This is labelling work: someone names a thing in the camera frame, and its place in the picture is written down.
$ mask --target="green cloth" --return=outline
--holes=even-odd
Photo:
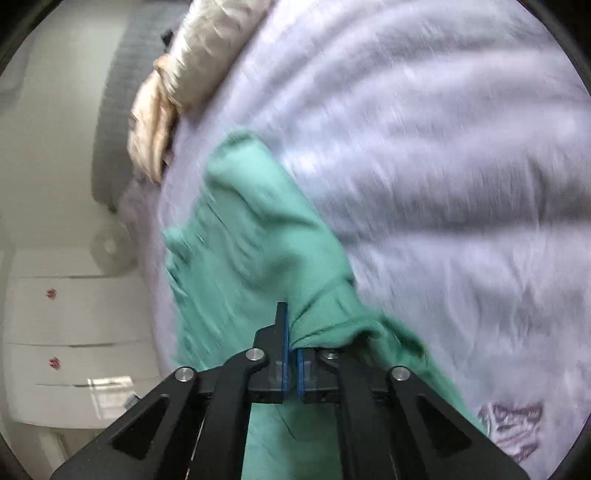
[[[405,365],[479,428],[426,346],[399,320],[364,306],[339,241],[265,145],[232,134],[213,152],[194,215],[165,231],[178,305],[179,364],[222,365],[289,309],[291,348],[353,340],[387,369]],[[331,406],[254,405],[243,478],[341,477]]]

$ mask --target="drawer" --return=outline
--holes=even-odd
[[[103,388],[19,384],[8,392],[10,415],[43,427],[104,429],[125,412],[131,395],[143,397],[160,381],[123,379]]]
[[[95,345],[151,341],[147,289],[124,278],[12,278],[5,341]]]
[[[16,421],[60,428],[104,428],[133,394],[161,378],[150,343],[101,347],[5,345],[5,378]]]
[[[96,378],[157,377],[157,357],[151,343],[129,345],[4,346],[5,375],[35,385],[89,385]]]

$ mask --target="gray headboard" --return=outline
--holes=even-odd
[[[107,76],[92,157],[92,196],[116,210],[132,178],[127,154],[129,112],[152,62],[164,53],[161,35],[189,9],[186,0],[143,3],[131,16]]]

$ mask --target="beige pillow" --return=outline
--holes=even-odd
[[[271,0],[194,0],[161,72],[182,111],[203,103],[226,76]]]

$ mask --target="red flower decal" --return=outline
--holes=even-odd
[[[49,360],[49,366],[54,370],[59,370],[61,368],[61,363],[57,357],[53,357]]]

